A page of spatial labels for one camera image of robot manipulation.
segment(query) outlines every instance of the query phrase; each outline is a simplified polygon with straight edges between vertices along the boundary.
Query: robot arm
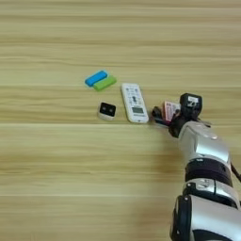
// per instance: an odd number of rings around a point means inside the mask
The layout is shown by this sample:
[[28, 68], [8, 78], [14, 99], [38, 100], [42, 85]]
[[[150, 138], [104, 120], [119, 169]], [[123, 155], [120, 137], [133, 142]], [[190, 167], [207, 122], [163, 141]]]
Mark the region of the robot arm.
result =
[[185, 157], [185, 185], [173, 211], [172, 241], [241, 241], [241, 208], [233, 189], [233, 166], [224, 142], [198, 118], [201, 96], [184, 94], [171, 123], [153, 110], [156, 122], [169, 127]]

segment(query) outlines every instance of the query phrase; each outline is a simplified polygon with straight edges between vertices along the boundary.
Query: white remote control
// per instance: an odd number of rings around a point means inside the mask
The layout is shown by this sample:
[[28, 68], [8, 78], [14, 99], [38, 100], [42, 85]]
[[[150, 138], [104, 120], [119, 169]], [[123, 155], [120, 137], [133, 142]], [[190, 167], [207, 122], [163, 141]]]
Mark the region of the white remote control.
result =
[[121, 92], [129, 121], [136, 123], [148, 122], [149, 117], [139, 85], [122, 84]]

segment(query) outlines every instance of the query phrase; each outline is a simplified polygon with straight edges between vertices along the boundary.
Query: eraser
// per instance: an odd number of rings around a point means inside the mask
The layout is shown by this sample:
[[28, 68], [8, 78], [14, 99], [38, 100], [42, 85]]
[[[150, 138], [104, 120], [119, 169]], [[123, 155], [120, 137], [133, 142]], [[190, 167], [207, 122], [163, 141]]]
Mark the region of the eraser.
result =
[[107, 88], [107, 87], [115, 84], [116, 82], [117, 82], [117, 79], [114, 76], [110, 75], [106, 79], [104, 79], [103, 81], [95, 83], [94, 88], [96, 90], [100, 91], [104, 88]]
[[92, 87], [95, 83], [97, 83], [98, 81], [101, 81], [103, 79], [107, 78], [107, 72], [105, 71], [99, 71], [95, 74], [93, 74], [91, 77], [86, 79], [86, 84], [89, 87]]
[[165, 121], [171, 122], [173, 115], [176, 114], [176, 112], [180, 109], [180, 104], [176, 104], [173, 102], [164, 102]]
[[101, 103], [98, 115], [101, 119], [112, 121], [115, 117], [116, 109], [116, 106], [113, 104]]

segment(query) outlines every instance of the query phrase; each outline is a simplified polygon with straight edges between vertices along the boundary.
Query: wood grain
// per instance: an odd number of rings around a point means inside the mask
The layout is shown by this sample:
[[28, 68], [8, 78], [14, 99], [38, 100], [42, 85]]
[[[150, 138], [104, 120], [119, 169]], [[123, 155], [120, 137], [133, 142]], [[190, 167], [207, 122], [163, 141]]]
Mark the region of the wood grain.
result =
[[[140, 84], [149, 111], [203, 96], [241, 171], [240, 25], [238, 0], [0, 0], [0, 241], [169, 240], [182, 154], [128, 122], [120, 86]], [[118, 83], [96, 92], [101, 69]]]

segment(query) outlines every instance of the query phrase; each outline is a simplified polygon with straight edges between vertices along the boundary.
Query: small black device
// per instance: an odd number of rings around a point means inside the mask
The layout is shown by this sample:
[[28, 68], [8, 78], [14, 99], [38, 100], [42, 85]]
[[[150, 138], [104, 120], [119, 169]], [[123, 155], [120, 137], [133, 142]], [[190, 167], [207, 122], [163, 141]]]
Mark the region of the small black device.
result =
[[202, 97], [185, 93], [180, 97], [181, 110], [176, 113], [170, 124], [169, 132], [173, 137], [178, 137], [183, 126], [189, 121], [199, 121], [202, 110]]
[[101, 119], [112, 121], [116, 114], [116, 106], [102, 102], [99, 108], [99, 117]]

